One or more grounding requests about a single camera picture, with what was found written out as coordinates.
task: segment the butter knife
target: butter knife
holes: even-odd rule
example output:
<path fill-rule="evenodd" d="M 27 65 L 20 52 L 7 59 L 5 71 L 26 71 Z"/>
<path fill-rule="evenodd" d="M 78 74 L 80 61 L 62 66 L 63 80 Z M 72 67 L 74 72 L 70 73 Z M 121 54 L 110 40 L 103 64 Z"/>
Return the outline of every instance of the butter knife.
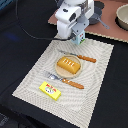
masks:
<path fill-rule="evenodd" d="M 93 59 L 93 58 L 90 58 L 90 57 L 86 57 L 86 56 L 82 56 L 82 55 L 76 55 L 76 54 L 73 54 L 73 53 L 70 53 L 70 52 L 65 52 L 65 51 L 62 51 L 62 50 L 59 50 L 59 49 L 58 49 L 58 51 L 61 52 L 61 53 L 66 54 L 66 55 L 74 55 L 74 56 L 77 56 L 78 58 L 83 59 L 83 60 L 86 60 L 86 61 L 90 61 L 90 62 L 93 62 L 93 63 L 96 62 L 96 59 Z"/>

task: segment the bread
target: bread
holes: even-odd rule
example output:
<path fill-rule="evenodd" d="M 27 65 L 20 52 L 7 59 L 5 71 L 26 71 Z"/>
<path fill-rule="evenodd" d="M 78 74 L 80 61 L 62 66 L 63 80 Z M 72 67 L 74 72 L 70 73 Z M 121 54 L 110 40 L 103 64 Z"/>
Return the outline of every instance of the bread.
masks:
<path fill-rule="evenodd" d="M 72 74 L 76 74 L 77 71 L 80 69 L 80 64 L 66 58 L 66 57 L 62 57 L 61 59 L 59 59 L 59 61 L 57 62 L 57 65 L 67 71 L 69 71 Z"/>

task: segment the butter wrapper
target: butter wrapper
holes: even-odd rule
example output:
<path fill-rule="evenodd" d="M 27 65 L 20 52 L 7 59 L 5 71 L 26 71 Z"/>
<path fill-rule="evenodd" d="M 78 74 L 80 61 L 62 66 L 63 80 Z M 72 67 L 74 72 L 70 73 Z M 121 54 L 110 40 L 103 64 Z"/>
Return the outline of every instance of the butter wrapper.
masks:
<path fill-rule="evenodd" d="M 57 101 L 57 99 L 60 97 L 61 92 L 54 88 L 52 85 L 50 85 L 49 83 L 47 83 L 46 81 L 44 81 L 41 86 L 39 87 L 39 89 L 44 92 L 45 94 L 47 94 L 48 96 L 50 96 L 52 99 L 54 99 L 55 101 Z"/>

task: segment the table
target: table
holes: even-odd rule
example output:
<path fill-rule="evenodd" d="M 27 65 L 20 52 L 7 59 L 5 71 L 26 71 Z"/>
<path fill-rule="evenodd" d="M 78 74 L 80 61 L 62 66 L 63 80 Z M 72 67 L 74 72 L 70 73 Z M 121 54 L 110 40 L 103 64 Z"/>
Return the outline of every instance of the table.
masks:
<path fill-rule="evenodd" d="M 30 34 L 47 38 L 53 38 L 57 34 L 56 26 L 47 23 L 56 10 L 54 0 L 22 0 L 19 1 L 18 10 L 22 26 Z M 86 34 L 86 37 L 114 45 L 89 128 L 126 128 L 128 44 L 91 34 Z M 0 105 L 32 117 L 51 128 L 77 128 L 12 96 L 51 42 L 33 39 L 22 31 L 15 18 L 15 3 L 0 12 L 0 39 Z"/>

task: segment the beige placemat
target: beige placemat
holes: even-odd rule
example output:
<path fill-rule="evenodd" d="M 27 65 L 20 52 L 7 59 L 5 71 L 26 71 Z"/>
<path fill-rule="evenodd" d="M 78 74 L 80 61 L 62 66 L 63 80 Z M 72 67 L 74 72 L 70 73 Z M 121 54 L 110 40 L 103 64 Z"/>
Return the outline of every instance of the beige placemat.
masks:
<path fill-rule="evenodd" d="M 61 81 L 50 80 L 42 76 L 43 70 L 57 75 L 54 68 L 56 59 L 62 56 L 57 49 L 85 55 L 97 59 L 96 63 L 81 60 L 83 70 L 79 77 L 71 79 L 84 85 L 80 90 Z M 14 91 L 13 96 L 54 114 L 80 128 L 87 128 L 95 107 L 98 93 L 112 53 L 113 46 L 87 39 L 80 45 L 71 41 L 52 41 L 25 79 Z M 61 96 L 54 101 L 38 88 L 47 81 L 61 91 Z"/>

